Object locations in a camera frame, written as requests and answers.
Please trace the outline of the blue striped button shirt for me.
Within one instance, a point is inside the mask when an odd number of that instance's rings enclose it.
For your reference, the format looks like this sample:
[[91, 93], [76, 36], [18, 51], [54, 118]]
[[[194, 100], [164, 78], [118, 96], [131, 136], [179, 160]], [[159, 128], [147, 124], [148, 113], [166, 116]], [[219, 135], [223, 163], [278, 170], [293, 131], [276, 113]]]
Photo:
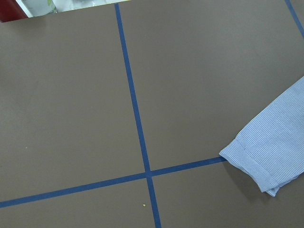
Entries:
[[300, 176], [304, 172], [304, 79], [262, 110], [219, 154], [272, 197]]

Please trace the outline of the red object at corner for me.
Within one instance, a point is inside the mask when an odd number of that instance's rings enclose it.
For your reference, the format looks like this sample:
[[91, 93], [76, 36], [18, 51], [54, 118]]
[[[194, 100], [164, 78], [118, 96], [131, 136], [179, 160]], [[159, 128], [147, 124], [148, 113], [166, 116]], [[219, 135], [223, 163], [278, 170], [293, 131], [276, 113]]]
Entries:
[[27, 15], [15, 0], [0, 0], [0, 21], [26, 19]]

